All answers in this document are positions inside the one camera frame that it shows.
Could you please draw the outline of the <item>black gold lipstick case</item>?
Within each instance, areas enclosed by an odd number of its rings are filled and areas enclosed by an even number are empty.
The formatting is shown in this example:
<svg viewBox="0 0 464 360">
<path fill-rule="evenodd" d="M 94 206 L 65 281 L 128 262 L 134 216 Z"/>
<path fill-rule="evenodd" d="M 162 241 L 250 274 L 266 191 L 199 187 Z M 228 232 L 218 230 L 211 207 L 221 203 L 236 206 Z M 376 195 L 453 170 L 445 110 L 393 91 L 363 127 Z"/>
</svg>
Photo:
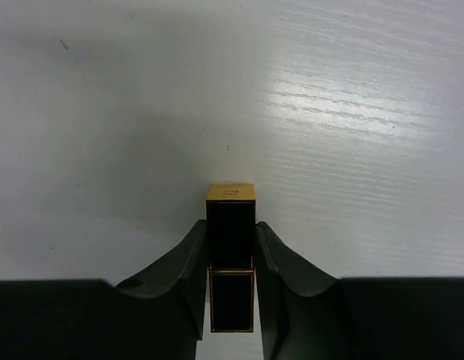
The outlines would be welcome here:
<svg viewBox="0 0 464 360">
<path fill-rule="evenodd" d="M 253 331 L 256 192 L 212 184 L 205 200 L 211 330 Z"/>
</svg>

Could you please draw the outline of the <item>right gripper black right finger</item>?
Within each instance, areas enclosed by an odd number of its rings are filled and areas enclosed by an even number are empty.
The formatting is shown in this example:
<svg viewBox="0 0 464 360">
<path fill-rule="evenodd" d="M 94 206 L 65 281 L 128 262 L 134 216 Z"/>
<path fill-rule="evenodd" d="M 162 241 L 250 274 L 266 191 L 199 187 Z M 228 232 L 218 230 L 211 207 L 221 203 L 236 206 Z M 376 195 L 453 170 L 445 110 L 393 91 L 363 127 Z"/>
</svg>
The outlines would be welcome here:
<svg viewBox="0 0 464 360">
<path fill-rule="evenodd" d="M 464 277 L 336 278 L 256 228 L 267 359 L 464 359 Z"/>
</svg>

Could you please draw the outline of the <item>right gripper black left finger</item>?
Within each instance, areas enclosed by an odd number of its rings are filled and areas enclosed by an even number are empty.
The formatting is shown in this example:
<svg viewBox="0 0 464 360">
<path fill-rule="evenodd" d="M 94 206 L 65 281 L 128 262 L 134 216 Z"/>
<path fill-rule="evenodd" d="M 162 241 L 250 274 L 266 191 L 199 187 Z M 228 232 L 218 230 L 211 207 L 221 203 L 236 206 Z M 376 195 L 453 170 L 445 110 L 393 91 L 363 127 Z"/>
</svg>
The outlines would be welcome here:
<svg viewBox="0 0 464 360">
<path fill-rule="evenodd" d="M 206 225 L 142 271 L 104 280 L 0 281 L 0 359 L 194 359 Z"/>
</svg>

